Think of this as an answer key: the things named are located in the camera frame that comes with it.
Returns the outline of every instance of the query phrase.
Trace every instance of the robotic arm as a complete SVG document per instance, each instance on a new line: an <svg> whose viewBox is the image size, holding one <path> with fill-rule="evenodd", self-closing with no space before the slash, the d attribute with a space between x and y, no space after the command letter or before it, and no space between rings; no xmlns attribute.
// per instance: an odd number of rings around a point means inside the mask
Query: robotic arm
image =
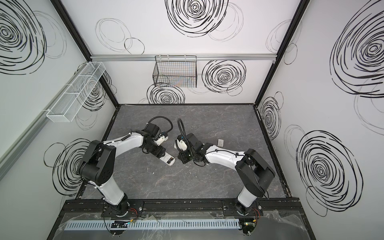
<svg viewBox="0 0 384 240"><path fill-rule="evenodd" d="M211 143L202 143L192 133L186 135L183 122L177 120L181 135L175 140L175 148L179 150L179 158L183 164L193 161L198 166L206 163L217 163L236 170L244 187L237 197L236 209L246 215L257 197L265 196L275 172L271 166L253 149L246 152L230 151Z"/></svg>
<svg viewBox="0 0 384 240"><path fill-rule="evenodd" d="M158 134L160 128L151 123L157 118L164 118L169 121L171 128ZM152 118L141 131L133 132L131 130L128 135L110 141L92 141L78 166L78 173L101 192L104 200L117 215L124 216L128 211L129 204L126 201L127 195L119 188L112 176L115 157L132 148L139 147L142 148L143 153L151 153L171 166L175 159L166 152L161 144L168 139L168 132L172 128L173 124L168 118L157 116Z"/></svg>

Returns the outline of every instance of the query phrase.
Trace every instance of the white mesh basket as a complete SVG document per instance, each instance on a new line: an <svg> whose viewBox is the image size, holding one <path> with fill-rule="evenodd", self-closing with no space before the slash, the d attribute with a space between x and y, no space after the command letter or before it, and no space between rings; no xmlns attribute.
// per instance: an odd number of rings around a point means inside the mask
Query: white mesh basket
<svg viewBox="0 0 384 240"><path fill-rule="evenodd" d="M71 122L105 71L102 62L88 62L48 111L53 122Z"/></svg>

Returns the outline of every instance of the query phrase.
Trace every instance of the gray marble floor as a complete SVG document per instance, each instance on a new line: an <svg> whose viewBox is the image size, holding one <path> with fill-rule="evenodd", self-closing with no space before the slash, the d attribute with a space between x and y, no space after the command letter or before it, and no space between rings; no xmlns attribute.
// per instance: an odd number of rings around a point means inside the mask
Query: gray marble floor
<svg viewBox="0 0 384 240"><path fill-rule="evenodd" d="M186 133L192 132L202 142L217 144L224 140L225 149L246 151L255 149L273 168L262 131L251 105L208 106L122 106L108 140L123 136L129 129L142 130L155 116L165 116L174 124L169 139L162 145L177 157L174 139L180 134L177 119L183 120ZM169 129L164 119L153 121L161 130ZM114 179L130 199L235 198L243 188L237 172L218 164L199 167L176 159L167 166L152 154L132 149L115 160ZM268 193L270 197L285 197L276 175ZM88 184L83 199L99 199L101 194Z"/></svg>

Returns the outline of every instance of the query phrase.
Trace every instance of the small white square object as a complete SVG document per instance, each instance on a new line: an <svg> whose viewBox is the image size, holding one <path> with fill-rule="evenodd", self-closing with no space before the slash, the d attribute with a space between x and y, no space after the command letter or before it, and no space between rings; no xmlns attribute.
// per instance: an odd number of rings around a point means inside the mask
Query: small white square object
<svg viewBox="0 0 384 240"><path fill-rule="evenodd" d="M224 140L223 140L223 139L219 139L219 140L217 141L217 146L218 146L218 147L223 147L223 146L224 146Z"/></svg>

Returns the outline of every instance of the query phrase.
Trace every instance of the wire basket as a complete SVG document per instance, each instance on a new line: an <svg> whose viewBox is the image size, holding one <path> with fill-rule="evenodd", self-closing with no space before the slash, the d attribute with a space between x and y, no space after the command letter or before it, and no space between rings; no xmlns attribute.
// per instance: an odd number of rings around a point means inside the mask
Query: wire basket
<svg viewBox="0 0 384 240"><path fill-rule="evenodd" d="M196 56L156 56L153 83L158 86L167 83L180 88L197 86Z"/></svg>
<svg viewBox="0 0 384 240"><path fill-rule="evenodd" d="M104 71L102 62L88 62L46 116L53 122L72 122Z"/></svg>

